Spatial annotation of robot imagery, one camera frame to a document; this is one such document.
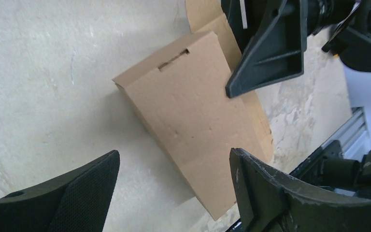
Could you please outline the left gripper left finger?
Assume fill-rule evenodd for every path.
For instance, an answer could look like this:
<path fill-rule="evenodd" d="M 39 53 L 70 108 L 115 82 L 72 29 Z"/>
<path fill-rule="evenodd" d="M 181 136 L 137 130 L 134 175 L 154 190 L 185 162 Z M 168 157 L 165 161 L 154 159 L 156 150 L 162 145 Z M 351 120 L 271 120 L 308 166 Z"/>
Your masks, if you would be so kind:
<path fill-rule="evenodd" d="M 0 198 L 0 232 L 101 232 L 120 167 L 116 150 Z"/>

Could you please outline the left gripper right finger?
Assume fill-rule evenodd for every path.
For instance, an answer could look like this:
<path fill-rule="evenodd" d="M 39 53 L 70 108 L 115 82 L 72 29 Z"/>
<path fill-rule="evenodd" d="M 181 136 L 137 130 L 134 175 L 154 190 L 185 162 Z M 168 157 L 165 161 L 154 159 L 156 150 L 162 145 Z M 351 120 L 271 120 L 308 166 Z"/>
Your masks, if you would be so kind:
<path fill-rule="evenodd" d="M 247 232 L 371 232 L 371 200 L 325 190 L 275 169 L 241 148 L 230 168 Z"/>

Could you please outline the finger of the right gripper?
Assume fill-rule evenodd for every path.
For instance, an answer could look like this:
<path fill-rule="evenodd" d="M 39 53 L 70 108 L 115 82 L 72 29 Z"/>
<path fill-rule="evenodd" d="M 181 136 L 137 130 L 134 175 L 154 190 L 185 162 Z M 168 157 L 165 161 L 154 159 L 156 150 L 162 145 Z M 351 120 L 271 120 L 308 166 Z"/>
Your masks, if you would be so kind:
<path fill-rule="evenodd" d="M 240 51 L 243 53 L 264 16 L 266 0 L 244 0 L 247 28 L 243 28 L 243 15 L 239 0 L 222 0 L 221 8 L 225 13 Z"/>
<path fill-rule="evenodd" d="M 240 5 L 243 28 L 246 29 L 243 0 Z M 304 0 L 267 0 L 258 31 L 251 37 L 226 85 L 229 98 L 304 73 L 306 17 L 307 3 Z"/>

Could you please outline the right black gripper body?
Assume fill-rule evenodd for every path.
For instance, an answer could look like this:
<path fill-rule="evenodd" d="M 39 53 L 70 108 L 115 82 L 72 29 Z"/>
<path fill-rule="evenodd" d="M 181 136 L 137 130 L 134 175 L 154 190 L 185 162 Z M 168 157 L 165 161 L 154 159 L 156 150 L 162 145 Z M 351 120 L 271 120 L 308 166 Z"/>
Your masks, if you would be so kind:
<path fill-rule="evenodd" d="M 308 0 L 307 35 L 338 24 L 352 12 L 355 0 Z"/>

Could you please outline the brown cardboard box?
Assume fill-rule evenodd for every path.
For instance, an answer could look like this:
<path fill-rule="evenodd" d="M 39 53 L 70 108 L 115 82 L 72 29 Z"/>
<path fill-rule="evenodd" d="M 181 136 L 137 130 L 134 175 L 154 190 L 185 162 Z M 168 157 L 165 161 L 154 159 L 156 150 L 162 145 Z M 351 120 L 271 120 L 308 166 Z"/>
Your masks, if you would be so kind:
<path fill-rule="evenodd" d="M 229 154 L 273 158 L 269 121 L 254 91 L 228 98 L 241 58 L 219 1 L 187 0 L 191 32 L 114 79 L 214 220 L 235 203 Z"/>

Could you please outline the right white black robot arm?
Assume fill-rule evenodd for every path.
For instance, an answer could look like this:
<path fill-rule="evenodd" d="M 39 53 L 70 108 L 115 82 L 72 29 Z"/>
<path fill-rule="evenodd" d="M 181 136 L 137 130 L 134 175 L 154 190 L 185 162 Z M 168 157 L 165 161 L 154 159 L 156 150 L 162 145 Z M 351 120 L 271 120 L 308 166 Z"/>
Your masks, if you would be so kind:
<path fill-rule="evenodd" d="M 242 52 L 229 98 L 303 75 L 307 38 L 328 27 L 322 51 L 371 73 L 371 0 L 223 0 L 221 7 Z"/>

